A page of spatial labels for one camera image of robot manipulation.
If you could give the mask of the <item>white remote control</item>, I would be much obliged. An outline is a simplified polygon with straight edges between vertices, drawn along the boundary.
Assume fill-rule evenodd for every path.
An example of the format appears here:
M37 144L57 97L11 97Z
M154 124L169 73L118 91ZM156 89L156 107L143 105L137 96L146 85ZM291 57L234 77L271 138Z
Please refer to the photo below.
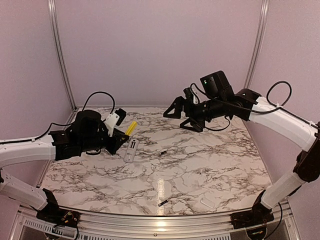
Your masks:
M123 157L123 161L125 163L132 163L134 161L138 146L139 141L137 139L130 140L125 155Z

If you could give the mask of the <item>yellow handled screwdriver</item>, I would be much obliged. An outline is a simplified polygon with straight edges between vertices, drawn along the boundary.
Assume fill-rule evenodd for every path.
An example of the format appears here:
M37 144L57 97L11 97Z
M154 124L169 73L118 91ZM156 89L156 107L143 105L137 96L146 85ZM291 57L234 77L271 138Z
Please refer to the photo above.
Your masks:
M137 127L137 125L138 123L136 121L133 121L128 127L128 129L126 130L125 135L130 136L135 130L135 128Z

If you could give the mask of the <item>white battery compartment cover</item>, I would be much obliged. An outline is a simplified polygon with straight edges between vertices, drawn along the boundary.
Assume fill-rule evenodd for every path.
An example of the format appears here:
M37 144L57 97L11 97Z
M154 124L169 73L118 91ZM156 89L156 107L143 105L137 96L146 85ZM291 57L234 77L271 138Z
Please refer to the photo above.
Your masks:
M211 208L211 209L213 209L216 205L214 202L212 202L211 200L209 200L205 197L200 199L200 203L202 203L203 205L205 205L206 207Z

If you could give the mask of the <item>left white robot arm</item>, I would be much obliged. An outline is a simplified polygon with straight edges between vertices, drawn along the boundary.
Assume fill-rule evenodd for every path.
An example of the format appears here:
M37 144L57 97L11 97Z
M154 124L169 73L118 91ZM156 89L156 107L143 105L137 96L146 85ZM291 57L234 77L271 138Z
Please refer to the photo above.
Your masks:
M33 161L62 161L86 152L106 149L114 155L129 139L118 130L127 113L123 109L111 112L105 120L99 112L83 110L65 130L56 130L30 139L14 139L0 143L0 193L25 203L53 223L63 219L63 211L50 190L37 188L10 175L4 167Z

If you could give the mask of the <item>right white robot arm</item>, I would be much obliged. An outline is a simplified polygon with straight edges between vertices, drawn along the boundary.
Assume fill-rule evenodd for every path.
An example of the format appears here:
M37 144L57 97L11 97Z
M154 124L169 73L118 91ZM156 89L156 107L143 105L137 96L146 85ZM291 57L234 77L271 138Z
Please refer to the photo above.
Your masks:
M264 190L248 212L247 219L252 224L258 224L278 202L303 184L319 178L320 125L289 112L283 105L276 105L267 97L248 88L234 93L222 70L204 76L200 81L204 88L202 94L208 98L207 101L195 103L192 88L185 88L185 96L177 97L163 116L180 119L184 113L187 119L180 127L198 133L202 132L206 128L205 123L212 119L225 117L231 120L237 116L244 121L265 126L301 148L293 170Z

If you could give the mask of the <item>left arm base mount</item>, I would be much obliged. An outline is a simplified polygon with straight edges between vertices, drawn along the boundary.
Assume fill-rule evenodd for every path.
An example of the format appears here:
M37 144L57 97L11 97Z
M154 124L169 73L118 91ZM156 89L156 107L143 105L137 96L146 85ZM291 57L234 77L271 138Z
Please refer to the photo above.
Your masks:
M56 226L76 228L79 223L80 213L60 208L54 194L48 189L43 188L42 190L46 196L46 205L43 209L37 210L36 217Z

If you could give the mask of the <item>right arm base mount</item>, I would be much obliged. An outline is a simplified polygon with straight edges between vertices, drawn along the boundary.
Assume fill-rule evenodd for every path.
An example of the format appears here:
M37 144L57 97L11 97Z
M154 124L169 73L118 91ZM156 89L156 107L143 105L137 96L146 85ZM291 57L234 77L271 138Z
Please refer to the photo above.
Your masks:
M250 210L232 213L230 219L233 228L241 229L272 222L275 219L272 209L266 208L261 201L262 195L260 194Z

